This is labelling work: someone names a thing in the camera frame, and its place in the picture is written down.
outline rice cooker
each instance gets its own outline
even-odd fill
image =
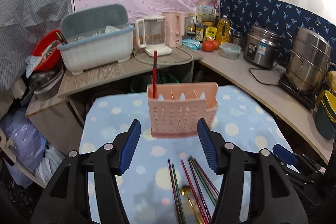
[[[266,28],[253,26],[247,34],[244,59],[263,69],[271,69],[278,57],[280,36]]]

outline red chopstick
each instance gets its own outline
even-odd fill
[[[196,188],[197,188],[198,193],[199,193],[199,196],[200,196],[200,198],[201,198],[203,207],[204,207],[204,209],[205,209],[205,213],[207,214],[208,220],[209,220],[209,222],[210,222],[210,221],[211,221],[211,215],[210,215],[208,206],[207,206],[207,204],[205,203],[205,199],[204,199],[204,196],[203,196],[203,194],[202,194],[200,185],[198,184],[198,180],[197,180],[196,174],[195,174],[195,172],[194,172],[194,168],[193,168],[193,166],[192,166],[191,159],[188,159],[188,163],[189,163],[189,166],[190,166],[191,173],[193,174],[194,181],[195,181],[195,184],[196,184]]]
[[[211,182],[211,180],[209,179],[209,177],[206,175],[206,173],[203,171],[203,169],[201,168],[201,166],[199,165],[199,163],[197,162],[197,160],[195,158],[193,158],[193,160],[196,163],[196,165],[199,168],[199,170],[202,172],[204,178],[209,182],[210,186],[213,188],[213,190],[215,191],[215,193],[217,195],[219,195],[219,192],[218,192],[217,188],[213,185],[213,183]]]
[[[173,173],[171,171],[171,166],[170,166],[170,160],[169,159],[168,159],[168,165],[169,165],[169,174],[170,174],[170,180],[171,180],[171,188],[173,189],[173,196],[174,196],[177,220],[178,220],[178,224],[182,224],[182,218],[181,218],[181,214],[180,214],[180,210],[179,210],[179,205],[177,203],[177,197],[176,197],[177,193],[176,193],[176,189],[175,189],[175,183],[174,183]]]
[[[153,62],[153,99],[156,98],[156,64],[157,64],[158,52],[154,51],[154,62]]]
[[[185,165],[184,165],[184,162],[183,160],[181,160],[181,163],[182,163],[182,166],[183,166],[183,169],[184,169],[184,173],[185,173],[185,176],[187,177],[187,180],[188,180],[188,183],[190,185],[190,188],[191,188],[191,191],[193,192],[193,195],[194,195],[194,198],[196,200],[196,203],[197,203],[197,206],[198,206],[198,209],[199,209],[199,212],[201,213],[202,215],[202,218],[203,218],[203,221],[204,221],[204,224],[209,224],[209,221],[207,219],[207,216],[205,215],[204,211],[203,211],[203,208],[202,208],[202,205],[197,197],[197,194],[196,194],[196,191],[193,187],[193,184],[191,183],[191,179],[189,177],[189,174],[188,174],[188,171],[187,169],[185,168]]]

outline gold spoon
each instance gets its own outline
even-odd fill
[[[190,186],[183,186],[181,189],[180,189],[180,192],[181,192],[181,195],[182,196],[186,196],[188,201],[189,201],[189,204],[191,206],[191,209],[193,210],[194,212],[194,215],[195,215],[195,218],[196,218],[196,221],[198,224],[204,224],[203,223],[203,220],[201,218],[201,216],[196,212],[195,208],[194,208],[194,205],[193,203],[191,202],[191,199],[190,199],[190,192],[191,192],[191,189],[190,189]]]

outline plastic food container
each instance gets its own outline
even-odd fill
[[[204,118],[211,126],[219,103],[215,82],[158,84],[156,99],[153,85],[147,86],[152,136],[181,138],[197,136],[197,122]]]
[[[106,32],[107,26],[112,30]],[[120,4],[91,8],[67,15],[61,32],[68,41],[58,45],[63,61],[74,75],[111,62],[129,60],[134,26]]]
[[[241,52],[240,46],[225,42],[219,46],[219,54],[223,57],[236,60]]]

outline blue plastic bag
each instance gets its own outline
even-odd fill
[[[15,113],[7,114],[0,121],[0,128],[6,137],[14,142],[9,148],[16,154],[16,161],[27,171],[34,173],[40,164],[47,140],[34,127],[29,119],[25,118],[26,108],[20,108]],[[6,166],[17,185],[28,187],[31,179],[24,175],[15,166]]]

